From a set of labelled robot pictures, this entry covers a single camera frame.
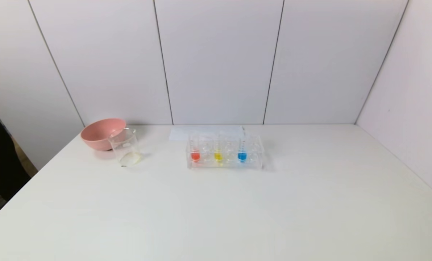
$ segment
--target test tube with yellow liquid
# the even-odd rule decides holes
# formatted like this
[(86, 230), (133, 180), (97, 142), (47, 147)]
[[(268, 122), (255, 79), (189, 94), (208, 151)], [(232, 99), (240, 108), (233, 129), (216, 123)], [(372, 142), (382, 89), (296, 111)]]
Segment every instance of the test tube with yellow liquid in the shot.
[(216, 162), (223, 161), (223, 153), (222, 153), (222, 140), (221, 135), (218, 134), (214, 144), (214, 157)]

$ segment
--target red liquid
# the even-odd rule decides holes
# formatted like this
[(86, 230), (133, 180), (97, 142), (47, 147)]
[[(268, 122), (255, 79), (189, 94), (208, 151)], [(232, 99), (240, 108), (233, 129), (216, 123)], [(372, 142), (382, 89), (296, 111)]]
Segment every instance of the red liquid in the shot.
[(200, 159), (200, 152), (191, 152), (190, 157), (194, 162), (197, 162)]

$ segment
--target test tube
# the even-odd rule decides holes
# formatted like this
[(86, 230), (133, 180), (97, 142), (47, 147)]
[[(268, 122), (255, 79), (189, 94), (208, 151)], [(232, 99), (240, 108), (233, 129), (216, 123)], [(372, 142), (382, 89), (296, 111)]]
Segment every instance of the test tube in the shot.
[(239, 153), (237, 154), (240, 162), (246, 161), (245, 138), (239, 139)]
[(221, 162), (223, 160), (223, 154), (221, 152), (221, 147), (222, 147), (221, 143), (222, 143), (221, 135), (218, 134), (214, 145), (214, 157), (217, 162)]
[(198, 148), (200, 137), (198, 134), (191, 134), (188, 136), (188, 144), (190, 146), (190, 158), (193, 162), (200, 160), (200, 150)]

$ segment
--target dark object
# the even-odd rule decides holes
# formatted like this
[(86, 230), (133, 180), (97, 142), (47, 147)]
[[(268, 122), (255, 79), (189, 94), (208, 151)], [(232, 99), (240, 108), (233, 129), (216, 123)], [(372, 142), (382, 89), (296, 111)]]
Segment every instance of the dark object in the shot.
[(9, 201), (29, 180), (14, 150), (12, 138), (0, 123), (0, 195)]

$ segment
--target blue liquid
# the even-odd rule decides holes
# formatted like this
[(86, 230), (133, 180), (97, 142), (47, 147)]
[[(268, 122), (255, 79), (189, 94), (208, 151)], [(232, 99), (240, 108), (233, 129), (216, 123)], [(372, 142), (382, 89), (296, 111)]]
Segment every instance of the blue liquid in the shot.
[(246, 160), (246, 151), (240, 150), (237, 157), (239, 158), (240, 162), (244, 162)]

